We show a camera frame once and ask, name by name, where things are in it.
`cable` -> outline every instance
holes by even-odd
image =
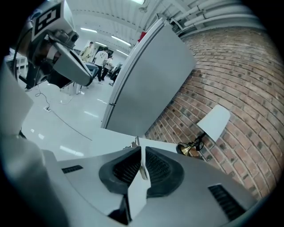
[[[47,101],[47,97],[45,96],[45,94],[43,94],[43,93],[40,91],[40,89],[39,89],[39,93],[35,94],[35,96],[36,96],[36,97],[39,97],[41,94],[45,97],[45,101],[46,101],[47,104],[48,104],[48,107],[46,108],[46,110],[49,110],[50,104],[49,104],[49,102]],[[70,126],[69,124],[67,124],[60,116],[57,115],[56,112],[54,112],[53,110],[51,110],[51,112],[54,113],[55,116],[57,116],[64,124],[66,124],[67,126],[69,126],[71,129],[73,129],[74,131],[76,131],[76,132],[79,133],[81,136],[85,137],[86,139],[92,141],[90,138],[86,137],[85,135],[83,135],[82,133],[80,133],[79,131],[77,131],[76,129],[74,129],[72,126]]]
[[[77,133],[79,133],[81,136],[85,137],[86,139],[92,141],[89,137],[86,137],[85,135],[83,135],[82,133],[80,133],[79,131],[77,131],[76,129],[74,129],[72,126],[70,126],[69,124],[67,124],[60,116],[58,116],[56,114],[56,112],[54,112],[53,110],[51,110],[55,116],[57,116],[63,123],[65,123],[67,126],[69,126],[70,128],[72,128],[74,131],[76,131]]]
[[[20,38],[20,40],[19,40],[18,43],[17,43],[16,49],[15,49],[14,58],[13,58],[13,63],[12,63],[12,69],[13,69],[13,73],[14,73],[14,75],[15,75],[16,81],[18,81],[17,70],[16,70],[16,68],[17,68],[17,67],[16,67],[16,65],[17,65],[17,64],[16,64],[17,53],[18,53],[18,50],[19,50],[19,48],[20,48],[20,46],[21,46],[21,43],[22,43],[24,37],[25,37],[31,30],[32,30],[32,28],[30,28],[30,29]]]
[[[35,96],[36,96],[36,97],[39,97],[41,94],[45,97],[45,101],[46,101],[47,104],[48,104],[48,107],[46,108],[46,110],[49,110],[50,104],[49,104],[49,102],[47,101],[47,97],[45,96],[44,93],[41,93],[40,89],[39,89],[39,93],[36,93]]]

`white floor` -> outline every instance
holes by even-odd
[[[89,89],[83,87],[82,93],[73,95],[68,95],[66,89],[60,91],[48,82],[40,84],[39,88],[34,87],[27,92],[34,105],[23,123],[23,134],[41,149],[54,152],[57,160],[91,156],[91,140],[96,136],[95,129],[101,126],[113,89],[109,85],[110,81],[105,78],[101,85],[95,78]],[[19,83],[21,87],[25,87],[24,83]],[[44,110],[48,105],[45,97],[36,97],[39,89],[50,103],[50,112]]]

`ceiling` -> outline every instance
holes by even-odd
[[[110,49],[119,49],[129,53],[141,32],[146,31],[156,21],[157,13],[163,14],[170,20],[206,1],[213,3],[210,6],[211,9],[209,7],[205,11],[190,14],[185,20],[192,20],[202,12],[216,10],[224,5],[241,4],[240,0],[145,0],[143,5],[132,0],[67,0],[67,3],[72,11],[75,28],[80,37],[103,43]],[[256,26],[255,21],[233,18],[200,24],[188,32],[206,29],[206,27],[214,28],[216,24],[223,25],[224,23],[226,26]],[[82,31],[81,27],[96,30],[97,33]],[[130,43],[131,47],[113,39],[112,35]]]

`dark pants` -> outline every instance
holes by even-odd
[[[96,65],[97,67],[99,67],[99,70],[98,70],[98,72],[96,73],[96,75],[94,76],[94,78],[96,77],[96,76],[98,76],[98,80],[99,81],[101,81],[101,73],[102,73],[102,66],[98,66],[98,65]]]
[[[115,82],[119,72],[120,72],[121,68],[117,69],[116,71],[114,71],[114,73],[112,74],[112,76],[110,77],[111,80],[113,80]]]
[[[103,74],[102,74],[102,80],[104,80],[106,74],[108,73],[108,69],[107,68],[104,68],[103,69]]]

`gray refrigerator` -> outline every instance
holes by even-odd
[[[113,86],[102,128],[143,136],[195,67],[191,50],[162,19],[134,47]]]

